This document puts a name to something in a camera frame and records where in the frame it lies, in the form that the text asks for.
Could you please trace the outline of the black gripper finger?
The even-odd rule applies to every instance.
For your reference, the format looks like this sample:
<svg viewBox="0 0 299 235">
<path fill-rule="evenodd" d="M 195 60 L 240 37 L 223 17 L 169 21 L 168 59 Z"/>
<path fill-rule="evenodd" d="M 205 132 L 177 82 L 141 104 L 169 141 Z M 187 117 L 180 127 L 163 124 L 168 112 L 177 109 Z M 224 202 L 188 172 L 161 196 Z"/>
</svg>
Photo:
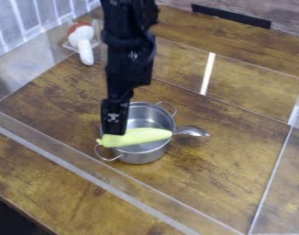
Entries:
<svg viewBox="0 0 299 235">
<path fill-rule="evenodd" d="M 100 122 L 101 132 L 123 136 L 127 132 L 129 102 L 115 102 L 109 99 L 101 100 Z"/>
</svg>

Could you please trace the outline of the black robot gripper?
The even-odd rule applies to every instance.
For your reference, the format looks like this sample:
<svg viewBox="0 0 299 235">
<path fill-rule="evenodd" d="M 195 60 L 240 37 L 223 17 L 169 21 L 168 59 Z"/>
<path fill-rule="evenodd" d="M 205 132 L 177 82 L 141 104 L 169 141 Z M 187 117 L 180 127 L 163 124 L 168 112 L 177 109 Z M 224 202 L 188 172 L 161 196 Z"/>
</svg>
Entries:
<svg viewBox="0 0 299 235">
<path fill-rule="evenodd" d="M 105 68 L 108 98 L 131 98 L 132 89 L 148 85 L 156 56 L 157 23 L 155 0 L 100 0 L 104 14 L 101 38 L 108 45 Z"/>
</svg>

